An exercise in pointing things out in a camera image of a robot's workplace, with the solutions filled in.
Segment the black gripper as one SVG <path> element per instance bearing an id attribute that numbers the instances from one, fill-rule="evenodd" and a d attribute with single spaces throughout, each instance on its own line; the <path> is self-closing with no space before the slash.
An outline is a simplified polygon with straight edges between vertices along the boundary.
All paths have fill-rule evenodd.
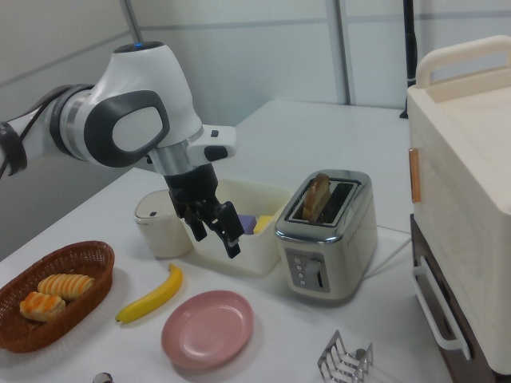
<path id="1" fill-rule="evenodd" d="M 211 164 L 176 175 L 164 176 L 172 204 L 184 218 L 197 242 L 207 236 L 204 223 L 222 241 L 230 259 L 240 253 L 239 239 L 244 228 L 231 201 L 220 203 L 216 198 L 218 180 Z"/>

